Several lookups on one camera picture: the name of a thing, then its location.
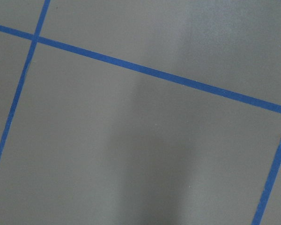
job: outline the blue tape strip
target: blue tape strip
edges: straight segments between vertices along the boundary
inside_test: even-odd
[[[168,74],[168,73],[156,70],[156,69],[141,66],[141,65],[131,63],[131,62],[128,62],[128,61],[124,61],[124,60],[120,60],[120,59],[117,59],[117,58],[114,58],[114,57],[111,57],[111,56],[103,55],[103,54],[100,54],[100,53],[96,53],[96,52],[89,51],[89,50],[86,50],[86,49],[82,49],[82,48],[79,48],[79,47],[75,47],[75,46],[72,46],[72,45],[64,44],[62,42],[50,40],[50,39],[47,39],[47,38],[44,38],[44,37],[39,37],[38,41],[42,44],[49,45],[49,46],[59,48],[59,49],[62,49],[62,50],[66,50],[66,51],[76,53],[76,54],[79,54],[79,55],[83,55],[83,56],[86,56],[86,57],[89,57],[89,58],[92,58],[92,59],[107,62],[107,63],[113,64],[113,65],[116,65],[116,66],[119,66],[119,67],[131,69],[131,70],[143,73],[143,74],[158,77],[158,78],[161,78],[161,79],[164,79],[164,80],[167,80],[167,81],[171,81],[171,82],[174,82],[174,83],[179,83],[179,84],[191,87],[191,88],[206,91],[206,92],[209,92],[209,93],[212,93],[212,94],[215,94],[215,95],[230,98],[230,99],[240,101],[240,102],[244,102],[244,103],[247,103],[247,104],[250,104],[250,105],[258,106],[258,107],[261,107],[261,108],[264,108],[264,109],[274,111],[276,113],[281,113],[281,105],[277,105],[277,104],[274,104],[274,103],[271,103],[271,102],[267,102],[267,101],[260,100],[260,99],[254,98],[254,97],[242,95],[242,94],[230,91],[230,90],[225,90],[225,89],[218,88],[218,87],[215,87],[215,86],[211,86],[211,85],[208,85],[208,84],[200,83],[198,81],[193,81],[193,80],[190,80],[190,79],[187,79],[187,78],[184,78],[184,77],[180,77],[180,76],[177,76],[177,75]]]
[[[268,202],[271,191],[273,189],[280,165],[281,165],[281,141],[280,141],[280,144],[276,151],[276,154],[274,156],[274,160],[272,162],[272,166],[271,166],[270,172],[268,174],[266,184],[264,186],[264,190],[262,192],[259,204],[257,206],[256,212],[255,212],[255,215],[254,215],[254,218],[252,221],[252,225],[260,225],[260,222],[262,220],[262,216],[266,209],[266,204]]]
[[[27,73],[29,64],[31,62],[31,59],[33,57],[34,50],[37,46],[37,40],[38,40],[39,34],[41,32],[41,29],[42,29],[42,26],[43,26],[43,23],[44,23],[44,19],[45,19],[49,4],[50,4],[50,0],[44,1],[44,5],[43,5],[43,8],[42,8],[40,17],[38,19],[38,22],[37,22],[37,27],[36,27],[35,33],[32,37],[32,41],[31,41],[31,45],[30,45],[30,48],[29,48],[29,51],[28,51],[28,55],[27,55],[27,58],[26,58],[26,61],[25,61],[25,64],[24,64],[24,67],[23,67],[23,70],[22,70],[22,74],[21,74],[17,89],[15,91],[15,96],[14,96],[12,105],[10,107],[10,111],[9,111],[7,121],[6,121],[4,130],[3,130],[1,141],[0,141],[0,160],[1,160],[2,153],[3,153],[5,142],[6,142],[6,139],[7,139],[7,135],[8,135],[11,123],[13,121],[13,118],[14,118],[15,110],[17,108],[19,98],[20,98],[20,95],[21,95],[21,92],[22,92],[22,89],[23,89],[26,73]],[[14,30],[14,29],[11,29],[11,30],[5,29],[5,31],[12,31],[16,34],[21,34],[21,35],[24,34],[24,32],[19,33],[18,31]]]
[[[21,37],[24,39],[28,39],[28,40],[32,40],[32,38],[33,38],[32,34],[29,34],[29,33],[26,33],[26,32],[20,31],[20,30],[12,29],[9,27],[5,27],[2,25],[0,25],[0,31],[7,33],[7,34],[15,35],[15,36],[18,36],[18,37]]]

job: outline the blue line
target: blue line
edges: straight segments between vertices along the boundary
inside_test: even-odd
[[[32,40],[32,38],[33,38],[32,34],[29,34],[29,33],[26,33],[26,32],[20,31],[20,30],[12,29],[9,27],[5,27],[2,25],[0,25],[0,31],[7,33],[7,34],[15,35],[15,36],[18,36],[18,37],[21,37],[24,39],[28,39],[28,40]]]
[[[230,98],[230,99],[240,101],[240,102],[243,102],[243,103],[247,103],[247,104],[250,104],[250,105],[258,106],[258,107],[261,107],[261,108],[264,108],[264,109],[274,111],[276,113],[281,113],[281,105],[277,105],[277,104],[274,104],[274,103],[271,103],[271,102],[267,102],[267,101],[260,100],[260,99],[254,98],[254,97],[242,95],[242,94],[230,91],[230,90],[225,90],[225,89],[218,88],[218,87],[215,87],[215,86],[211,86],[211,85],[208,85],[208,84],[200,83],[198,81],[193,81],[193,80],[190,80],[190,79],[187,79],[187,78],[184,78],[184,77],[180,77],[180,76],[177,76],[177,75],[165,73],[165,72],[162,72],[162,71],[159,71],[159,70],[156,70],[156,69],[141,66],[141,65],[131,63],[131,62],[128,62],[128,61],[124,61],[124,60],[120,60],[120,59],[117,59],[117,58],[114,58],[114,57],[111,57],[111,56],[103,55],[103,54],[100,54],[100,53],[96,53],[96,52],[93,52],[93,51],[89,51],[89,50],[86,50],[86,49],[82,49],[82,48],[79,48],[79,47],[68,45],[68,44],[65,44],[65,43],[62,43],[62,42],[50,40],[50,39],[47,39],[47,38],[44,38],[44,37],[39,37],[38,41],[42,44],[49,45],[49,46],[59,48],[59,49],[62,49],[62,50],[66,50],[66,51],[76,53],[76,54],[79,54],[79,55],[83,55],[83,56],[86,56],[86,57],[89,57],[89,58],[92,58],[92,59],[107,62],[107,63],[113,64],[113,65],[116,65],[116,66],[119,66],[119,67],[131,69],[131,70],[143,73],[143,74],[158,77],[158,78],[161,78],[161,79],[164,79],[164,80],[167,80],[167,81],[171,81],[171,82],[174,82],[174,83],[179,83],[179,84],[191,87],[191,88],[199,89],[199,90],[202,90],[202,91],[205,91],[205,92],[209,92],[209,93],[212,93],[212,94],[215,94],[215,95]]]
[[[39,34],[41,32],[41,29],[42,29],[42,26],[43,26],[43,23],[44,23],[44,19],[45,19],[49,4],[50,4],[50,0],[44,1],[44,5],[43,5],[43,8],[42,8],[40,17],[38,19],[38,22],[37,22],[37,27],[36,27],[35,33],[32,37],[32,41],[31,41],[31,45],[30,45],[30,48],[29,48],[29,51],[28,51],[28,55],[27,55],[27,58],[26,58],[26,61],[25,61],[25,64],[24,64],[24,67],[23,67],[23,70],[22,70],[22,74],[21,74],[17,89],[15,91],[15,96],[14,96],[12,105],[10,107],[10,111],[9,111],[7,121],[6,121],[4,130],[3,130],[1,141],[0,141],[0,160],[1,160],[2,153],[3,153],[5,142],[6,142],[6,139],[7,139],[7,135],[8,135],[11,123],[13,121],[13,118],[14,118],[15,110],[17,108],[19,98],[20,98],[20,95],[21,95],[21,92],[22,92],[22,89],[23,89],[26,73],[27,73],[29,64],[31,62],[31,59],[33,57],[34,50],[37,46],[37,40],[38,40]]]
[[[271,191],[273,189],[280,165],[281,165],[281,141],[280,141],[280,144],[276,151],[276,154],[274,156],[274,160],[272,162],[272,166],[271,166],[270,172],[268,174],[266,184],[264,186],[264,190],[262,192],[262,195],[261,195],[261,198],[260,198],[259,204],[257,206],[257,209],[256,209],[256,212],[255,212],[251,225],[260,225],[260,222],[262,220],[262,216],[266,209],[266,204],[268,202]]]

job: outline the concrete floor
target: concrete floor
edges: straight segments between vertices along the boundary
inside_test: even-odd
[[[0,0],[0,225],[281,225],[281,1],[51,0],[34,51],[42,7]]]

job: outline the gray floor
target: gray floor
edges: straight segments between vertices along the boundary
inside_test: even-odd
[[[34,33],[42,5],[0,1],[0,25]],[[41,36],[281,105],[281,1],[52,0]],[[0,139],[30,43],[0,32]],[[251,224],[280,139],[279,113],[39,43],[0,225]]]

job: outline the blue grid line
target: blue grid line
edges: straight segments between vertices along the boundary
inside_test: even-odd
[[[255,212],[251,225],[260,225],[260,222],[262,220],[262,216],[266,209],[266,204],[267,204],[270,194],[272,192],[280,165],[281,165],[281,141],[280,141],[280,144],[275,153],[274,160],[272,162],[272,166],[271,166],[270,172],[268,174],[266,184],[265,184],[264,190],[261,194],[261,198],[260,198],[259,204],[257,206],[257,209],[256,209],[256,212]]]
[[[0,31],[11,34],[11,35],[15,35],[18,37],[22,37],[25,39],[32,39],[32,35],[26,32],[22,32],[19,30],[15,30],[15,29],[11,29],[8,27],[4,27],[2,25],[0,25]],[[243,103],[247,103],[253,106],[257,106],[257,107],[261,107],[263,109],[267,109],[276,113],[281,113],[281,105],[275,104],[275,103],[271,103],[268,101],[264,101],[258,98],[254,98],[254,97],[250,97],[247,95],[243,95],[237,92],[233,92],[230,90],[226,90],[223,88],[218,88],[209,84],[205,84],[205,83],[201,83],[198,81],[194,81],[194,80],[190,80],[181,76],[177,76],[177,75],[173,75],[173,74],[169,74],[157,69],[152,69],[152,68],[148,68],[145,66],[141,66],[138,65],[136,63],[132,63],[132,62],[128,62],[125,60],[121,60],[121,59],[117,59],[108,55],[103,55],[97,52],[93,52],[90,50],[86,50],[83,48],[79,48],[73,45],[68,45],[59,41],[54,41],[45,37],[39,37],[38,38],[38,42],[45,44],[45,45],[49,45],[51,47],[55,47],[55,48],[59,48],[68,52],[72,52],[72,53],[76,53],[78,55],[82,55],[82,56],[86,56],[92,59],[96,59],[99,61],[103,61],[103,62],[107,62],[119,67],[123,67],[123,68],[127,68],[130,70],[134,70],[143,74],[147,74],[150,76],[154,76],[154,77],[158,77],[170,82],[174,82],[174,83],[178,83],[184,86],[188,86],[191,88],[195,88],[198,90],[202,90],[205,92],[209,92],[215,95],[219,95],[225,98],[230,98],[239,102],[243,102]]]
[[[8,114],[6,124],[5,124],[4,130],[3,130],[3,134],[1,136],[1,140],[0,140],[0,160],[1,160],[1,156],[2,156],[2,153],[3,153],[4,145],[5,145],[7,136],[8,136],[10,126],[11,126],[11,123],[12,123],[13,118],[14,118],[15,110],[17,108],[19,98],[20,98],[20,95],[21,95],[21,92],[22,92],[22,89],[23,89],[23,85],[24,85],[24,82],[25,82],[25,77],[26,77],[26,74],[27,74],[27,71],[28,71],[28,67],[30,65],[30,62],[32,60],[35,48],[37,46],[37,40],[39,38],[39,34],[41,32],[41,29],[42,29],[42,26],[43,26],[43,23],[44,23],[44,19],[45,19],[49,4],[50,4],[50,0],[44,1],[44,5],[43,5],[43,8],[42,8],[41,14],[39,16],[38,22],[37,22],[37,27],[35,29],[34,35],[32,36],[32,39],[31,39],[30,48],[29,48],[29,51],[28,51],[28,54],[27,54],[27,57],[26,57],[26,61],[25,61],[25,64],[24,64],[24,67],[23,67],[23,70],[22,70],[22,74],[21,74],[20,80],[18,82],[17,89],[15,91],[15,96],[14,96],[13,102],[12,102],[10,110],[9,110],[9,114]],[[14,29],[6,29],[6,31],[12,31],[12,32],[16,31],[17,35],[22,34],[21,32],[18,32],[17,30],[14,30]]]
[[[12,119],[13,119],[13,116],[14,116],[14,113],[15,113],[15,110],[16,110],[16,107],[17,107],[17,103],[19,101],[19,97],[20,97],[20,94],[21,94],[21,91],[22,91],[22,88],[23,88],[25,76],[26,76],[29,64],[31,62],[31,59],[33,57],[37,42],[40,42],[42,44],[49,45],[51,47],[55,47],[55,48],[58,48],[58,49],[62,49],[62,50],[65,50],[65,51],[69,51],[69,52],[72,52],[72,53],[76,53],[76,54],[79,54],[79,55],[82,55],[82,56],[86,56],[86,57],[89,57],[89,58],[92,58],[92,59],[104,61],[104,62],[113,64],[113,65],[116,65],[116,66],[131,69],[131,70],[134,70],[134,71],[137,71],[137,72],[140,72],[140,73],[144,73],[144,74],[147,74],[147,75],[158,77],[158,78],[168,80],[168,81],[171,81],[171,82],[174,82],[174,83],[178,83],[178,84],[185,85],[185,86],[188,86],[188,87],[192,87],[192,88],[195,88],[195,89],[199,89],[199,90],[202,90],[202,91],[205,91],[205,92],[216,94],[216,95],[219,95],[219,96],[222,96],[222,97],[225,97],[225,98],[230,98],[230,99],[233,99],[233,100],[236,100],[236,101],[240,101],[240,102],[243,102],[243,103],[247,103],[247,104],[254,105],[254,106],[257,106],[257,107],[261,107],[261,108],[264,108],[264,109],[268,109],[270,111],[281,113],[281,105],[278,105],[278,104],[274,104],[274,103],[271,103],[271,102],[267,102],[267,101],[264,101],[264,100],[261,100],[261,99],[254,98],[254,97],[246,96],[246,95],[236,93],[236,92],[233,92],[233,91],[230,91],[230,90],[218,88],[218,87],[215,87],[215,86],[212,86],[212,85],[200,83],[200,82],[190,80],[190,79],[187,79],[187,78],[184,78],[184,77],[180,77],[180,76],[177,76],[177,75],[165,73],[165,72],[162,72],[162,71],[159,71],[159,70],[156,70],[156,69],[148,68],[148,67],[141,66],[141,65],[138,65],[138,64],[135,64],[135,63],[131,63],[131,62],[128,62],[128,61],[125,61],[125,60],[117,59],[117,58],[114,58],[114,57],[111,57],[111,56],[107,56],[107,55],[103,55],[103,54],[93,52],[93,51],[90,51],[90,50],[82,49],[82,48],[79,48],[79,47],[76,47],[76,46],[73,46],[73,45],[68,45],[68,44],[65,44],[65,43],[62,43],[62,42],[58,42],[58,41],[54,41],[54,40],[51,40],[51,39],[48,39],[48,38],[40,37],[39,34],[40,34],[40,31],[41,31],[41,28],[42,28],[42,25],[43,25],[43,22],[44,22],[44,18],[45,18],[47,9],[49,7],[49,3],[50,3],[50,0],[45,0],[34,35],[29,34],[27,32],[23,32],[23,31],[20,31],[20,30],[16,30],[16,29],[12,29],[12,28],[0,25],[0,31],[1,32],[11,34],[11,35],[14,35],[14,36],[18,36],[18,37],[21,37],[21,38],[28,39],[28,40],[32,41],[30,49],[29,49],[29,53],[27,55],[27,59],[25,61],[24,68],[23,68],[23,71],[22,71],[22,74],[21,74],[21,78],[20,78],[19,83],[18,83],[18,87],[17,87],[16,93],[15,93],[15,97],[14,97],[14,100],[13,100],[13,103],[12,103],[12,106],[11,106],[11,109],[10,109],[10,112],[9,112],[9,115],[8,115],[8,118],[7,118],[7,121],[6,121],[5,129],[4,129],[4,132],[2,134],[2,138],[1,138],[1,142],[0,142],[0,158],[1,158],[2,151],[3,151],[3,148],[4,148],[4,144],[5,144],[8,132],[9,132],[9,128],[11,126],[11,122],[12,122]],[[260,225],[260,222],[262,220],[262,217],[263,217],[268,199],[270,197],[272,188],[274,186],[275,179],[277,177],[280,165],[281,165],[281,141],[280,141],[280,144],[277,148],[276,154],[274,156],[274,160],[272,162],[271,169],[270,169],[270,172],[268,174],[268,177],[267,177],[267,180],[266,180],[266,183],[265,183],[265,187],[264,187],[264,190],[262,192],[262,195],[261,195],[261,198],[260,198],[259,204],[257,206],[257,209],[256,209],[256,212],[255,212],[255,215],[254,215],[254,218],[253,218],[253,221],[252,221],[251,225]]]

